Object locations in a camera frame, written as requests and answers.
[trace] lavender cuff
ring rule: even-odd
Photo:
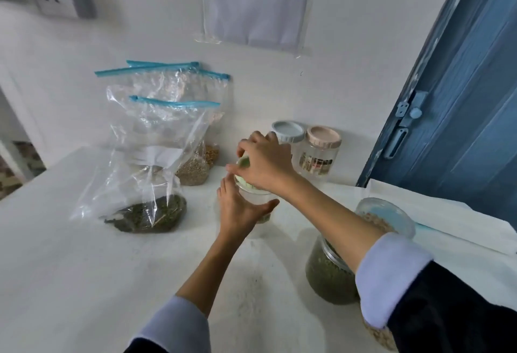
[[[152,341],[169,353],[210,353],[208,320],[182,297],[172,297],[135,338]]]
[[[378,239],[356,273],[366,322],[378,329],[386,326],[404,293],[431,260],[430,252],[397,233]]]

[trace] white wall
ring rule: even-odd
[[[0,135],[11,141],[29,141],[22,124],[16,117],[2,89],[0,89]]]
[[[444,0],[313,0],[310,56],[197,43],[201,0],[95,0],[99,19],[38,16],[0,4],[0,85],[51,166],[106,137],[107,101],[94,70],[125,59],[199,60],[235,80],[236,142],[281,118],[344,131],[333,180],[354,183]]]

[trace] door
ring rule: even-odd
[[[517,229],[517,0],[459,2],[358,185],[369,178],[465,202]]]

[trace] floor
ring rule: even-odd
[[[29,142],[15,142],[16,147],[20,151],[30,170],[37,176],[45,171],[45,166],[36,152],[34,146]],[[0,200],[10,193],[13,193],[22,186],[20,180],[12,173],[11,169],[0,158]]]

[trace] black sleeve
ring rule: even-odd
[[[517,312],[490,304],[435,262],[410,285],[388,327],[400,353],[517,351]]]
[[[124,353],[167,353],[154,342],[146,340],[144,338],[135,338],[131,345],[124,350]]]

